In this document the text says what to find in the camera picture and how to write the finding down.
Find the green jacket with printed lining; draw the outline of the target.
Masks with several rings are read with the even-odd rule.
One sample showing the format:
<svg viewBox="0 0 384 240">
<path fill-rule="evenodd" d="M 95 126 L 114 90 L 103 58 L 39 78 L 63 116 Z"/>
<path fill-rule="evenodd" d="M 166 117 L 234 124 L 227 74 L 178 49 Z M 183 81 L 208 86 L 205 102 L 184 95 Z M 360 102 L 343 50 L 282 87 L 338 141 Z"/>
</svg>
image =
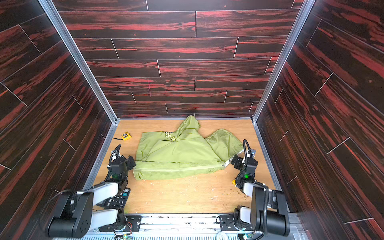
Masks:
<svg viewBox="0 0 384 240">
<path fill-rule="evenodd" d="M 136 180 L 172 180 L 225 169 L 242 153 L 243 143 L 231 132 L 218 129 L 204 138 L 201 125 L 188 116 L 174 132 L 145 132 L 136 153 Z"/>
</svg>

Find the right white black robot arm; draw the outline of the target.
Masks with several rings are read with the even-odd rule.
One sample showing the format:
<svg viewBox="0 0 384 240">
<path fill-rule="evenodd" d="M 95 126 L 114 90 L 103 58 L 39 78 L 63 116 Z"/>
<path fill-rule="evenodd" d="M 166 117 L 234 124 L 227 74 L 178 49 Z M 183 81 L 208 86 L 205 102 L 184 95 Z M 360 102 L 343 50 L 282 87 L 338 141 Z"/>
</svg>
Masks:
<svg viewBox="0 0 384 240">
<path fill-rule="evenodd" d="M 253 231 L 254 240 L 268 234 L 287 237 L 291 226 L 285 194 L 255 180 L 258 162 L 252 156 L 240 158 L 235 155 L 231 164 L 240 171 L 233 181 L 234 185 L 252 198 L 251 207 L 239 206 L 235 209 L 234 227 L 241 231 Z"/>
</svg>

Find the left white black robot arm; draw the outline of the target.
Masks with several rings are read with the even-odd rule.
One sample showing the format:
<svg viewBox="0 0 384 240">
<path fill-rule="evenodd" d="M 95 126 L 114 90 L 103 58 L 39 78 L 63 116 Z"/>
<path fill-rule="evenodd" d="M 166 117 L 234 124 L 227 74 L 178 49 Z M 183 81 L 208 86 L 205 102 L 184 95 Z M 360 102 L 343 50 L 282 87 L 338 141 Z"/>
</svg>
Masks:
<svg viewBox="0 0 384 240">
<path fill-rule="evenodd" d="M 123 208 L 129 196 L 128 172 L 135 167 L 132 156 L 110 157 L 106 179 L 85 191 L 59 195 L 45 234 L 50 238 L 82 238 L 89 231 L 122 231 L 127 227 Z"/>
</svg>

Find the yellow tape measure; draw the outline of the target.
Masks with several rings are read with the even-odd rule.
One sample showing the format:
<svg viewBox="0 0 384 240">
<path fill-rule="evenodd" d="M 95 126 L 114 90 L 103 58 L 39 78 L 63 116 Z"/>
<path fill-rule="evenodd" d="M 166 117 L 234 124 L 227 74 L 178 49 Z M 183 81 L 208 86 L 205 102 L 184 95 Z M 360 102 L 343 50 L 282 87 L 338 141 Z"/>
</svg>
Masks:
<svg viewBox="0 0 384 240">
<path fill-rule="evenodd" d="M 114 140 L 127 141 L 131 138 L 132 138 L 132 136 L 130 135 L 130 133 L 123 133 L 120 137 L 114 138 Z"/>
</svg>

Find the black calculator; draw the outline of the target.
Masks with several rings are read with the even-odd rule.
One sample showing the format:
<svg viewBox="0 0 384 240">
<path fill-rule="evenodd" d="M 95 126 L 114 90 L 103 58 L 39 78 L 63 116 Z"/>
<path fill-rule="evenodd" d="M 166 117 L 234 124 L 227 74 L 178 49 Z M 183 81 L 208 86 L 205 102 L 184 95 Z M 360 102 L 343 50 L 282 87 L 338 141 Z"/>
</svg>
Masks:
<svg viewBox="0 0 384 240">
<path fill-rule="evenodd" d="M 130 192 L 130 188 L 125 188 L 121 193 L 96 204 L 96 206 L 105 209 L 123 209 L 127 203 Z"/>
</svg>

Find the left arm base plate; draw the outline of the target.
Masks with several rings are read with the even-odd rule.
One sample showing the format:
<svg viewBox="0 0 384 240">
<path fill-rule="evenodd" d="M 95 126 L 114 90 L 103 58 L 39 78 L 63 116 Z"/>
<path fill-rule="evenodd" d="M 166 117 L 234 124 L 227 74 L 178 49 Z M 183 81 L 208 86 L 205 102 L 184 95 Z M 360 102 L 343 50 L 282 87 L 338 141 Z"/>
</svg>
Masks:
<svg viewBox="0 0 384 240">
<path fill-rule="evenodd" d="M 142 216 L 125 215 L 115 223 L 99 228 L 100 232 L 138 232 L 141 227 Z"/>
</svg>

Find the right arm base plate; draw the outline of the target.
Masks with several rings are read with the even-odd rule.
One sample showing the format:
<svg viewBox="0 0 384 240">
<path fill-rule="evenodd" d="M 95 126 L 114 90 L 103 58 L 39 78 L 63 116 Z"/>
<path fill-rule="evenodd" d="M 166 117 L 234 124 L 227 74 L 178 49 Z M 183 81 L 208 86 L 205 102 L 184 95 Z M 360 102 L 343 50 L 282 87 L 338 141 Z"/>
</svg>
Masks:
<svg viewBox="0 0 384 240">
<path fill-rule="evenodd" d="M 217 223 L 220 225 L 221 231 L 224 232 L 255 231 L 251 225 L 251 214 L 235 215 L 232 213 L 219 215 Z"/>
</svg>

